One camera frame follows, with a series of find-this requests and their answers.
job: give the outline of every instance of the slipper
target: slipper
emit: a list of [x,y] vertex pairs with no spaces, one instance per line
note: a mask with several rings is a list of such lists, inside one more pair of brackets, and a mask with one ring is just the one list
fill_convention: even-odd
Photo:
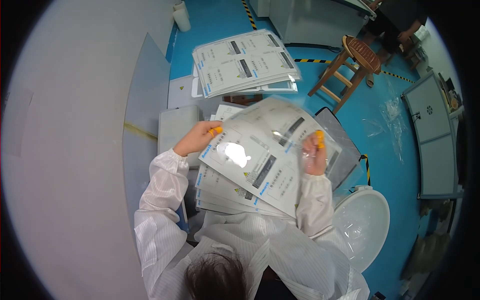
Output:
[[367,74],[367,76],[365,76],[365,82],[369,87],[373,87],[373,74]]

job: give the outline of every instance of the worker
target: worker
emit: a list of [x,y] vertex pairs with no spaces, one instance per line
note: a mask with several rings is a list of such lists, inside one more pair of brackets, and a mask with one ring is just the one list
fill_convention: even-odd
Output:
[[[368,6],[376,12],[377,17],[365,25],[367,33],[362,40],[370,46],[376,37],[384,33],[382,47],[377,52],[381,64],[387,61],[389,54],[395,53],[400,43],[408,41],[427,22],[427,15],[419,0],[375,0]],[[365,80],[369,87],[373,86],[372,74],[368,74]]]
[[207,212],[196,247],[175,223],[187,190],[186,156],[206,148],[221,121],[194,125],[150,164],[150,183],[135,212],[135,234],[149,299],[367,299],[369,289],[332,226],[326,149],[315,133],[303,141],[298,227],[279,218]]

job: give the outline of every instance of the dark hair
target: dark hair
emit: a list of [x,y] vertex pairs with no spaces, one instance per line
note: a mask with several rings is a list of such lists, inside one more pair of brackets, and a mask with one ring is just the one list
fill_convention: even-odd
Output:
[[208,253],[185,270],[185,284],[193,300],[248,298],[247,280],[237,256]]

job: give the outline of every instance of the sleeve cuff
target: sleeve cuff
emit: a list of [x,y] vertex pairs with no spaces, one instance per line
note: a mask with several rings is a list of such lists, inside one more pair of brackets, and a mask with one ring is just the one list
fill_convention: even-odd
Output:
[[322,175],[311,175],[311,174],[307,174],[307,173],[304,173],[302,178],[304,180],[312,180],[312,181],[321,181],[321,180],[325,180],[327,178],[327,176],[325,176],[325,174],[322,174]]
[[167,153],[168,153],[168,157],[170,157],[174,161],[178,161],[179,163],[186,163],[187,162],[187,157],[186,156],[183,157],[183,156],[178,155],[177,153],[175,153],[175,151],[173,151],[173,148],[170,148],[170,150],[168,150]]

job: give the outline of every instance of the person's hand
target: person's hand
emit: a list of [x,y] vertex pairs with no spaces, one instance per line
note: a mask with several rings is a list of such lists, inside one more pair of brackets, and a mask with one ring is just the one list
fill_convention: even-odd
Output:
[[318,136],[314,132],[310,134],[302,143],[303,162],[305,164],[305,173],[311,175],[323,175],[327,168],[326,147],[318,148]]
[[402,31],[398,35],[398,40],[400,41],[400,43],[405,43],[406,41],[408,41],[409,38],[410,38],[410,33],[407,31]]
[[215,127],[222,127],[222,121],[200,121],[173,147],[173,151],[180,156],[202,151],[214,136],[221,133]]
[[372,2],[368,5],[368,7],[370,7],[371,10],[375,11],[377,9],[377,4],[375,2]]

